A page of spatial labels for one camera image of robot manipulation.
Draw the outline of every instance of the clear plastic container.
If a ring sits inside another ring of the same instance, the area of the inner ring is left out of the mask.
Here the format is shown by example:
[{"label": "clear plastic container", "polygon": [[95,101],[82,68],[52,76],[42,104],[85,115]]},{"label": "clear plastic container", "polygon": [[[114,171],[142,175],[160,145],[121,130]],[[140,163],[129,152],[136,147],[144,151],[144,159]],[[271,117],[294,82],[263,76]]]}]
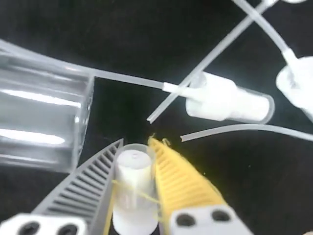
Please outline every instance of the clear plastic container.
[{"label": "clear plastic container", "polygon": [[143,144],[129,144],[116,153],[112,222],[121,235],[147,235],[156,229],[155,153]]},{"label": "clear plastic container", "polygon": [[93,84],[87,73],[0,54],[0,164],[73,171]]},{"label": "clear plastic container", "polygon": [[121,185],[116,192],[115,204],[125,210],[136,210],[155,197],[155,153],[144,144],[128,144],[116,153],[115,179]]}]

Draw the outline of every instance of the screw hole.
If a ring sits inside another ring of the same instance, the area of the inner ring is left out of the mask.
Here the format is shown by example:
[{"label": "screw hole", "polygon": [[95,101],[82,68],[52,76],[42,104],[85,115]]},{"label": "screw hole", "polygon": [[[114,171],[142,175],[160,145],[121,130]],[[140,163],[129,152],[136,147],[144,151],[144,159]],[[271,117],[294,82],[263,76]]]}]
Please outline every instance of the screw hole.
[{"label": "screw hole", "polygon": [[230,220],[230,216],[224,211],[214,211],[212,217],[215,221],[227,222]]},{"label": "screw hole", "polygon": [[73,224],[68,224],[59,229],[58,235],[76,235],[77,227]]},{"label": "screw hole", "polygon": [[34,235],[39,229],[39,223],[30,222],[21,227],[19,235]]},{"label": "screw hole", "polygon": [[184,226],[184,227],[191,227],[196,224],[195,219],[188,214],[180,214],[176,218],[176,222],[179,226]]}]

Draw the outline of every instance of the thin plastic tube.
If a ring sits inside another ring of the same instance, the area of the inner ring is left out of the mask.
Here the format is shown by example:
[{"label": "thin plastic tube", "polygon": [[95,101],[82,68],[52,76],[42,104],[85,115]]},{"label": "thin plastic tube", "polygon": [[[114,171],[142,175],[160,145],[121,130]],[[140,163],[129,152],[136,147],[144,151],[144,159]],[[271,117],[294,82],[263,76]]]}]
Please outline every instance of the thin plastic tube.
[{"label": "thin plastic tube", "polygon": [[277,33],[272,25],[257,12],[246,0],[232,0],[237,4],[244,12],[246,12],[273,40],[281,52],[289,50],[284,39]]},{"label": "thin plastic tube", "polygon": [[145,79],[141,77],[134,77],[134,76],[108,72],[104,70],[98,70],[94,68],[72,64],[69,62],[61,61],[58,59],[54,59],[45,55],[32,52],[30,50],[8,43],[1,39],[0,39],[0,49],[3,49],[17,56],[25,57],[25,58],[36,60],[36,61],[42,61],[42,62],[53,64],[55,66],[59,66],[62,68],[67,68],[69,70],[87,71],[87,72],[90,72],[92,75],[96,77],[100,77],[100,78],[105,78],[105,79],[119,81],[119,82],[132,83],[132,84],[136,84],[140,86],[152,87],[152,88],[157,88],[157,89],[163,88],[163,82],[158,82],[158,81],[153,81],[153,80],[149,80],[149,79]]},{"label": "thin plastic tube", "polygon": [[295,138],[303,139],[306,141],[313,141],[313,135],[307,134],[304,132],[291,130],[288,128],[280,127],[280,126],[272,126],[272,125],[261,125],[261,124],[237,124],[237,125],[229,125],[229,126],[222,126],[217,128],[212,128],[204,131],[195,132],[188,135],[181,136],[181,141],[191,141],[198,138],[211,136],[211,135],[217,135],[221,133],[226,132],[232,132],[232,131],[271,131],[283,135],[292,136]]},{"label": "thin plastic tube", "polygon": [[[255,9],[256,12],[262,14],[268,8],[266,2],[261,2]],[[153,123],[158,116],[160,116],[165,109],[179,96],[184,88],[186,88],[190,82],[203,71],[216,57],[218,57],[239,35],[245,31],[253,22],[250,16],[243,19],[229,34],[222,39],[219,44],[190,72],[190,74],[179,84],[175,93],[171,93],[147,118],[150,123]]]}]

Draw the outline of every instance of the black background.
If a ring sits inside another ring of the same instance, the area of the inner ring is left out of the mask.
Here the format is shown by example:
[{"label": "black background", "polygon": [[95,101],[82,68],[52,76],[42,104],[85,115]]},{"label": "black background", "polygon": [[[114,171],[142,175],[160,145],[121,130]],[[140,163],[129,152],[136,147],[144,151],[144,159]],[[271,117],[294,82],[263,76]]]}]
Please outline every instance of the black background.
[{"label": "black background", "polygon": [[[279,1],[265,13],[298,57],[313,55],[312,10],[312,0]],[[0,0],[0,37],[73,63],[178,84],[244,16],[230,0]],[[206,71],[273,96],[270,124],[313,133],[275,86],[284,65],[254,24]],[[191,118],[178,98],[150,125],[146,118],[166,96],[96,79],[81,162],[119,138],[146,143],[156,133],[205,173],[256,235],[313,230],[312,143],[250,131],[181,143],[181,134],[235,122]],[[2,166],[0,221],[31,212],[65,176]]]}]

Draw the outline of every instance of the white plastic cap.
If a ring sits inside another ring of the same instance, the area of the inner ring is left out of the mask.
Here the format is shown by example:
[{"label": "white plastic cap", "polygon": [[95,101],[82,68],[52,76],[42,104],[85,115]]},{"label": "white plastic cap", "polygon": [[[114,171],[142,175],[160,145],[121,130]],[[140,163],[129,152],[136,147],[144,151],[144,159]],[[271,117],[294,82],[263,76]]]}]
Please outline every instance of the white plastic cap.
[{"label": "white plastic cap", "polygon": [[276,86],[313,121],[313,56],[298,59],[292,71],[285,66],[276,77]]},{"label": "white plastic cap", "polygon": [[302,3],[306,0],[283,0],[285,2],[288,2],[288,3],[293,3],[293,4],[296,4],[296,3]]},{"label": "white plastic cap", "polygon": [[186,100],[186,111],[192,117],[267,123],[274,113],[271,96],[237,87],[232,80],[206,72],[189,89],[198,91],[196,98]]}]

